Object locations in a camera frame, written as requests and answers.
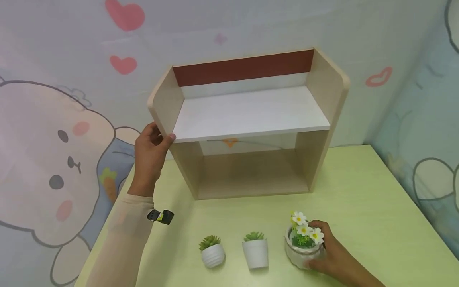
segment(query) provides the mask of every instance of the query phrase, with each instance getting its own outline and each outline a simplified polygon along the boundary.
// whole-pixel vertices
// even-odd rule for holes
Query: wall mural
[[[444,19],[373,145],[459,258],[459,0]]]
[[[90,106],[78,89],[0,78],[2,286],[73,285],[134,164],[139,132]]]
[[[151,121],[145,102],[169,65],[318,46],[353,83],[331,145],[362,144],[443,9],[419,2],[1,3],[0,286],[74,285],[134,162],[134,128]],[[428,91],[425,78],[416,82]],[[207,155],[294,144],[294,134],[201,143]],[[391,151],[404,181],[407,165],[444,159],[408,160],[404,147]],[[459,158],[445,161],[454,167]]]

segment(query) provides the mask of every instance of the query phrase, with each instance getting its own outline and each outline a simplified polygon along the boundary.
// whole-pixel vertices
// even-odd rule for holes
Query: white plant pot
[[[268,267],[268,241],[266,239],[243,242],[242,249],[249,269]]]
[[[287,253],[290,261],[300,269],[309,269],[304,267],[304,263],[316,258],[319,258],[324,253],[324,246],[322,243],[317,244],[316,246],[303,249],[296,246],[293,246],[291,242],[291,228],[287,229],[285,233],[285,252]]]
[[[201,259],[207,268],[217,267],[225,260],[225,251],[221,244],[215,244],[201,251]]]

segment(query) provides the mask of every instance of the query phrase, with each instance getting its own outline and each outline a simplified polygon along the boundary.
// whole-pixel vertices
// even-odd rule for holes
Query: wooden shelf
[[[185,99],[175,142],[329,129],[306,86]]]
[[[196,199],[311,192],[349,91],[318,49],[171,67],[148,99]],[[293,134],[294,148],[204,155],[200,141]]]

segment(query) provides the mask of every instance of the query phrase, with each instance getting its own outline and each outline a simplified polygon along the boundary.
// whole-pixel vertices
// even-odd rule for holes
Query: green leaves
[[[220,244],[220,238],[215,235],[205,237],[202,242],[199,244],[199,250],[204,250],[213,245]]]
[[[251,240],[259,240],[259,239],[264,239],[264,234],[261,232],[250,232],[249,234],[246,235],[244,238],[244,241],[251,241]]]
[[[295,237],[292,238],[291,243],[293,246],[299,247],[299,248],[311,248],[315,246],[314,240],[310,238],[309,236],[303,236],[303,235],[295,235]]]

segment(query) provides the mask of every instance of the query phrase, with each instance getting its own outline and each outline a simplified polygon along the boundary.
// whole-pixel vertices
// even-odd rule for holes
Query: white flower
[[[291,219],[298,225],[303,225],[306,223],[306,216],[304,216],[303,212],[295,211]]]
[[[309,237],[314,240],[315,244],[324,242],[324,234],[318,227],[312,230],[312,232],[309,234]]]
[[[297,234],[299,235],[310,237],[313,231],[314,229],[312,227],[309,227],[307,224],[297,226]]]

